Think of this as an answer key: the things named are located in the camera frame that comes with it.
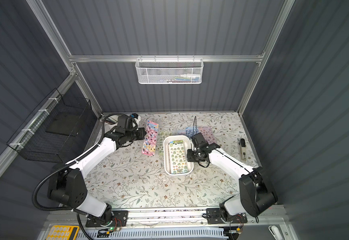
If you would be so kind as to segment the pink 3D sticker sheet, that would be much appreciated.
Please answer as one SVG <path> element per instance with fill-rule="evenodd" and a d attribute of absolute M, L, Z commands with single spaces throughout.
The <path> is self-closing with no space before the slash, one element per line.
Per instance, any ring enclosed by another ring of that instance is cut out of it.
<path fill-rule="evenodd" d="M 199 132 L 204 136 L 205 140 L 209 143 L 217 143 L 217 140 L 213 134 L 213 130 L 210 126 L 199 127 Z"/>

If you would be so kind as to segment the white plastic storage tray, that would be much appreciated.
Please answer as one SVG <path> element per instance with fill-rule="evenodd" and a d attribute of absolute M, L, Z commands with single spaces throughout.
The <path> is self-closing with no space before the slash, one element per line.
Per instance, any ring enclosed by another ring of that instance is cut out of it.
<path fill-rule="evenodd" d="M 187 150 L 192 149 L 192 143 L 187 136 L 169 136 L 163 140 L 163 158 L 165 172 L 170 176 L 190 174 L 194 163 L 188 162 Z"/>

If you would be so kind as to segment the light blue sticker sheet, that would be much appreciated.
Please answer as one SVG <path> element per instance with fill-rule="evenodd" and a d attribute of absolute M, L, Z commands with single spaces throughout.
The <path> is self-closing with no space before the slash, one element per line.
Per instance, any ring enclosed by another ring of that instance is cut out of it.
<path fill-rule="evenodd" d="M 186 136 L 187 135 L 186 134 L 186 130 L 175 130 L 175 131 L 172 132 L 172 134 L 174 136 L 179 136 L 179 135 Z"/>

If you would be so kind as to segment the white green owl sticker sheet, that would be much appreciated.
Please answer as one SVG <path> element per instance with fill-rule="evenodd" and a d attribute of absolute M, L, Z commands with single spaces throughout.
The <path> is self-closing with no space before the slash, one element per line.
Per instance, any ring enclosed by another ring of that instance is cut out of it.
<path fill-rule="evenodd" d="M 184 141 L 171 141 L 168 145 L 170 173 L 173 175 L 189 172 Z"/>

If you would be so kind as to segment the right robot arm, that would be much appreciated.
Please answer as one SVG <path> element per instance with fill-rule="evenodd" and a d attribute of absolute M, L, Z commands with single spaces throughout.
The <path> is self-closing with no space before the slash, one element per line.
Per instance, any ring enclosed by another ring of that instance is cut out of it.
<path fill-rule="evenodd" d="M 191 137 L 191 141 L 193 149 L 187 150 L 187 161 L 203 168 L 210 164 L 217 166 L 239 184 L 240 195 L 220 204 L 223 219 L 242 213 L 257 218 L 278 202 L 276 190 L 264 168 L 253 168 L 240 162 L 216 143 L 208 143 L 201 133 Z"/>

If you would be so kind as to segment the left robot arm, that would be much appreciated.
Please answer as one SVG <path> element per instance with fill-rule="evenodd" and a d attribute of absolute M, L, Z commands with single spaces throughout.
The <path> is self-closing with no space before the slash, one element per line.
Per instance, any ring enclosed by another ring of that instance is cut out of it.
<path fill-rule="evenodd" d="M 103 122 L 99 141 L 74 160 L 67 162 L 67 168 L 51 176 L 47 194 L 49 199 L 86 215 L 110 217 L 111 206 L 88 193 L 85 178 L 105 157 L 127 147 L 127 143 L 143 140 L 146 135 L 145 128 L 138 126 L 141 120 L 138 114 L 116 113 L 106 116 L 107 119 L 110 117 L 117 117 L 115 126 L 106 131 Z"/>

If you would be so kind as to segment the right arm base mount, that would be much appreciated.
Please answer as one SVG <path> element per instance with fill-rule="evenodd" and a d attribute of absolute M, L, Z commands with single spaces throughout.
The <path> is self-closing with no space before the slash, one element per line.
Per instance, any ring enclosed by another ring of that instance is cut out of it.
<path fill-rule="evenodd" d="M 243 225 L 248 222 L 247 216 L 245 213 L 231 216 L 225 210 L 222 210 L 220 208 L 208 208 L 206 209 L 206 212 L 202 214 L 202 217 L 207 220 L 209 225 L 216 225 L 216 224 Z"/>

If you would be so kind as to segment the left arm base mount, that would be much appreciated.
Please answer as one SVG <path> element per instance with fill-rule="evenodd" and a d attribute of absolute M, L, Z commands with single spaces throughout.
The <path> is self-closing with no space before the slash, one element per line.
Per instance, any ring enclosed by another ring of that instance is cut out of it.
<path fill-rule="evenodd" d="M 128 219 L 128 214 L 128 211 L 107 211 L 101 217 L 89 215 L 87 217 L 85 227 L 125 227 Z"/>

